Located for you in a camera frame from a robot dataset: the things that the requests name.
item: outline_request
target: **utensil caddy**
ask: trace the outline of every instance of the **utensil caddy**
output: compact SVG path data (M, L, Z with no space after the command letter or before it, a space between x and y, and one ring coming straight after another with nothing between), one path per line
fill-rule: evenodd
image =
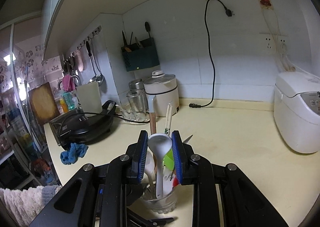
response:
M140 41L143 48L136 43L127 45L132 52L127 52L121 47L122 57L127 72L155 67L160 65L155 40L153 37Z

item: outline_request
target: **white ladle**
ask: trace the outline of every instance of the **white ladle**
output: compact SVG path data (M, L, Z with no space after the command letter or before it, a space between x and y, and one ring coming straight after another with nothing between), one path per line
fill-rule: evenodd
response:
M148 147L157 158L156 197L161 199L163 197L162 161L172 147L172 139L164 133L155 133L149 137Z
M152 154L147 151L147 157L146 157L146 165L144 167L144 172L146 173L150 185L150 192L154 196L155 193L155 186L153 184L152 180L152 172L155 169L155 161L153 160Z

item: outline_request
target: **metal canister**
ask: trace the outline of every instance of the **metal canister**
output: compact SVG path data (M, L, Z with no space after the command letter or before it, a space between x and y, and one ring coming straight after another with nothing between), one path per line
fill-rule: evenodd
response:
M144 89L143 81L142 79L136 79L133 81L129 82L129 89L130 90L136 90L136 91L141 91L143 94L141 97L137 98L136 100L136 106L137 107L145 107L146 111L149 111L149 106L148 106L148 99L146 95L146 91Z

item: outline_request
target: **shelf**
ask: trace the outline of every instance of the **shelf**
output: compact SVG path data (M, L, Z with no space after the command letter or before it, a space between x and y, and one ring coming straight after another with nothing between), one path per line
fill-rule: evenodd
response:
M9 132L9 131L12 129L12 126L9 125L9 126L7 126L5 129L7 130L7 132Z
M41 148L41 154L44 153L44 151L46 151L48 149L48 145L47 144L44 144Z
M14 154L14 150L12 149L7 150L4 154L0 156L0 164L6 161L13 154Z
M24 186L26 186L28 183L30 183L33 180L33 176L30 175L27 179L25 179L21 184L19 184L15 190L20 190L21 188L23 188Z

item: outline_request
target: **yellow bottle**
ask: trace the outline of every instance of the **yellow bottle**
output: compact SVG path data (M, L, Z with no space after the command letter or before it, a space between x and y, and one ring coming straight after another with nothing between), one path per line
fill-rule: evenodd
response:
M67 104L64 101L64 98L62 96L60 97L60 104L61 104L61 107L62 107L64 113L69 111L68 110L68 106L67 106Z

